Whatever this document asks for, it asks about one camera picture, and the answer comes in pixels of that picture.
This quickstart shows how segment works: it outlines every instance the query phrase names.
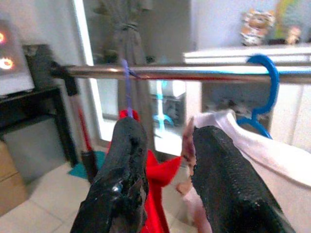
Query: gray curtain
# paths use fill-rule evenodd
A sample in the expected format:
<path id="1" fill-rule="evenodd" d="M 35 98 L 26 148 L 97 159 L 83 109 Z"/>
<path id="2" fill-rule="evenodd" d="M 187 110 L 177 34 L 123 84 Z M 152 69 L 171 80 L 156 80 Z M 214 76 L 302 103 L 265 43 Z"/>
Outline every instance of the gray curtain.
<path id="1" fill-rule="evenodd" d="M 126 59 L 129 67 L 146 64 L 138 31 L 141 0 L 102 0 L 115 23 L 115 41 L 119 58 Z M 132 107 L 138 111 L 147 132 L 148 148 L 155 151 L 151 98 L 148 81 L 132 81 Z M 118 81 L 118 108 L 126 109 L 125 81 Z"/>

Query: stuffed toy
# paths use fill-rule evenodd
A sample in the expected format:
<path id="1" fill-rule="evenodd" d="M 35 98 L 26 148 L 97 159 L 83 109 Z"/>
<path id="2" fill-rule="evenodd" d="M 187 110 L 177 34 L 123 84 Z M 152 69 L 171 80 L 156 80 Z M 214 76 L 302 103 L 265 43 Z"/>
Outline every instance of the stuffed toy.
<path id="1" fill-rule="evenodd" d="M 264 38 L 273 27 L 275 16 L 273 11 L 259 12 L 250 10 L 244 14 L 242 27 L 242 43 L 246 46 L 262 45 Z"/>
<path id="2" fill-rule="evenodd" d="M 286 44 L 294 45 L 297 44 L 300 40 L 301 30 L 297 26 L 293 26 L 288 30 L 288 35 L 286 38 Z"/>

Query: white cloth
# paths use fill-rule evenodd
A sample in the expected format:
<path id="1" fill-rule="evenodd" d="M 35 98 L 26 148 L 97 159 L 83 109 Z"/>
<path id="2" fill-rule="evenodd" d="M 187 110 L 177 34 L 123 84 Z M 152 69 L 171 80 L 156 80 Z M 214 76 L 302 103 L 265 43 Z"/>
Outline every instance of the white cloth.
<path id="1" fill-rule="evenodd" d="M 195 191 L 194 187 L 183 197 L 187 205 L 189 214 L 191 215 L 194 225 L 198 233 L 212 233 L 210 223 L 206 218 L 206 212 L 200 196 Z"/>
<path id="2" fill-rule="evenodd" d="M 311 232 L 311 154 L 242 129 L 232 110 L 198 114 L 194 125 L 222 129 L 265 181 L 296 232 Z"/>

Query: glowing light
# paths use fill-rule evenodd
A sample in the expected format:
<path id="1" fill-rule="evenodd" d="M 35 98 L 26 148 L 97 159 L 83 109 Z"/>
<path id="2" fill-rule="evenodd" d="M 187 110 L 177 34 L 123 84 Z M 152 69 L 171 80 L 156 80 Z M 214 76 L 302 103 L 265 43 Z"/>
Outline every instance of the glowing light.
<path id="1" fill-rule="evenodd" d="M 0 33 L 0 44 L 2 44 L 5 41 L 5 36 L 3 33 Z"/>
<path id="2" fill-rule="evenodd" d="M 1 69 L 12 69 L 14 62 L 10 58 L 1 58 L 0 59 L 0 68 Z"/>

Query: metal rod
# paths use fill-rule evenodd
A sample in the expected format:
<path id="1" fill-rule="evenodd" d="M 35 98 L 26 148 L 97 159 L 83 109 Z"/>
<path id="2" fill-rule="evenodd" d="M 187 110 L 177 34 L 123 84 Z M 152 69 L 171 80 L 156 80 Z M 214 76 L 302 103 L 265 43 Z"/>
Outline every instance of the metal rod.
<path id="1" fill-rule="evenodd" d="M 142 80 L 184 80 L 222 83 L 268 83 L 266 68 L 254 65 L 152 65 L 133 66 L 131 71 Z M 279 65 L 281 83 L 311 83 L 311 64 Z M 118 66 L 68 67 L 77 78 L 124 79 L 124 69 Z"/>

